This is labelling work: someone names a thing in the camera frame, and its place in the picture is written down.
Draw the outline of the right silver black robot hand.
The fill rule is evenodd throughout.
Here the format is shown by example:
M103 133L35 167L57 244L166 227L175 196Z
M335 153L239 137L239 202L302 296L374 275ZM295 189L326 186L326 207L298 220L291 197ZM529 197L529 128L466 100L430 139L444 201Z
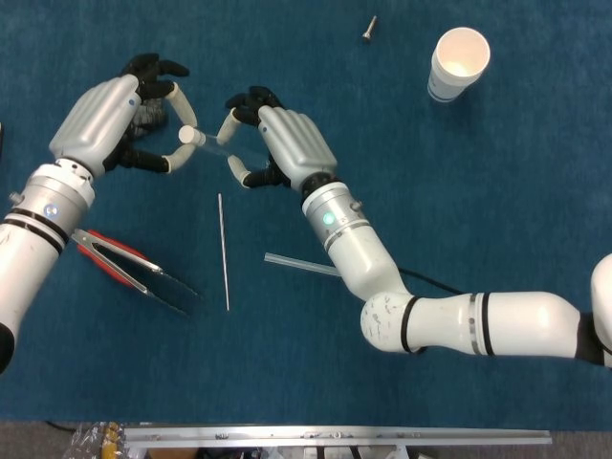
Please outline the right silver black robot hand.
M243 124L258 130L269 151L267 166L248 170L236 156L228 157L234 178L246 188L289 187L307 197L317 187L336 179L337 160L312 120L287 109L267 87L252 86L229 98L229 110L217 133L218 142L229 142Z

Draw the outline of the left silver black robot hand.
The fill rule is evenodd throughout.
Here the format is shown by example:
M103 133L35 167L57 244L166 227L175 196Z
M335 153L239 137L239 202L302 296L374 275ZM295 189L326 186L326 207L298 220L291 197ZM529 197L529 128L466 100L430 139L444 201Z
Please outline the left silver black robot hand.
M81 164L96 178L118 165L166 174L184 166L193 146L184 144L171 154L156 155L133 145L166 126L167 105L184 126L197 126L185 94L166 75L187 77L189 69L155 53L142 54L117 76L90 88L52 138L49 148L55 158Z

